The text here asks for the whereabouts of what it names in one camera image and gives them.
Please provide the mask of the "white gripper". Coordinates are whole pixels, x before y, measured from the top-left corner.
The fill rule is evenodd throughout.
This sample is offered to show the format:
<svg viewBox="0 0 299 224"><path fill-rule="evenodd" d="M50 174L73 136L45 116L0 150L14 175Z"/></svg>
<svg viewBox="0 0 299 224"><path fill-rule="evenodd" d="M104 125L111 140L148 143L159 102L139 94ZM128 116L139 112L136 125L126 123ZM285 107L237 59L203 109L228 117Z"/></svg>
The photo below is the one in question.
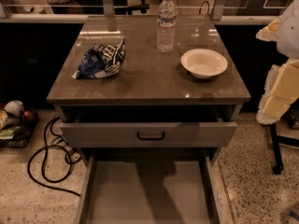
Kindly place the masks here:
<svg viewBox="0 0 299 224"><path fill-rule="evenodd" d="M256 38L262 41L277 41L278 16L261 29ZM289 59L283 65L273 64L264 84L264 94L258 105L256 119L263 125L280 120L290 106L299 98L299 60Z"/></svg>

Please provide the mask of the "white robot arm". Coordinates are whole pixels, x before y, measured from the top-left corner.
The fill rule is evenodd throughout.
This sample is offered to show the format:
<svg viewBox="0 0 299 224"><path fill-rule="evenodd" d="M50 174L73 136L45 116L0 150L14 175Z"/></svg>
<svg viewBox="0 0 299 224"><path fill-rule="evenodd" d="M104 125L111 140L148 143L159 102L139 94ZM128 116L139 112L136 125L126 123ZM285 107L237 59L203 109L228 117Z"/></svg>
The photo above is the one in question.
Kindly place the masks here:
<svg viewBox="0 0 299 224"><path fill-rule="evenodd" d="M266 77L256 119L268 125L280 120L299 98L299 0L293 0L256 38L276 42L278 52L288 58L281 66L273 64Z"/></svg>

